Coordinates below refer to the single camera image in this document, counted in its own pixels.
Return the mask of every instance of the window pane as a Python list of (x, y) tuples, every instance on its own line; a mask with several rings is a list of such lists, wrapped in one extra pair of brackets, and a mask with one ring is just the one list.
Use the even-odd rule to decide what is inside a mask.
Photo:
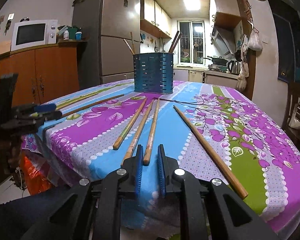
[(203, 34), (202, 23), (192, 23), (193, 29), (193, 63), (203, 64)]
[(190, 23), (180, 23), (180, 62), (190, 63)]

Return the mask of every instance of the person's leg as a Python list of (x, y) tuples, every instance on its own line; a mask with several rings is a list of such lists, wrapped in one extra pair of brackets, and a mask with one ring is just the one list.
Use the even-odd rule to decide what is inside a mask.
[(0, 206), (0, 240), (18, 240), (26, 230)]
[(69, 188), (69, 186), (51, 188), (37, 195), (7, 202), (0, 207), (11, 214), (13, 220), (20, 221), (22, 227), (28, 230), (53, 207)]

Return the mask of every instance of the kitchen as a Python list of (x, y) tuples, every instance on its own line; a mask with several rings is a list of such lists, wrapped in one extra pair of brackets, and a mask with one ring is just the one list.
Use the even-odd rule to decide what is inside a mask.
[(243, 38), (237, 0), (141, 0), (141, 53), (167, 51), (177, 31), (174, 80), (237, 87), (241, 63), (234, 54)]

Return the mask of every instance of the kettle handle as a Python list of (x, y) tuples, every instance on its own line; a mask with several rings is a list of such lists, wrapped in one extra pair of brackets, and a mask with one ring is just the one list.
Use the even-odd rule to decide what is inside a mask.
[(233, 64), (234, 64), (234, 60), (230, 60), (227, 63), (227, 67), (228, 67), (228, 70), (230, 73), (232, 73)]

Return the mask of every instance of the window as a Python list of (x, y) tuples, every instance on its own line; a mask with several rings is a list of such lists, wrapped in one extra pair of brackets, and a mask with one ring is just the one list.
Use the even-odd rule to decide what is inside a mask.
[(180, 21), (178, 29), (182, 33), (179, 41), (179, 62), (203, 65), (205, 62), (204, 22)]

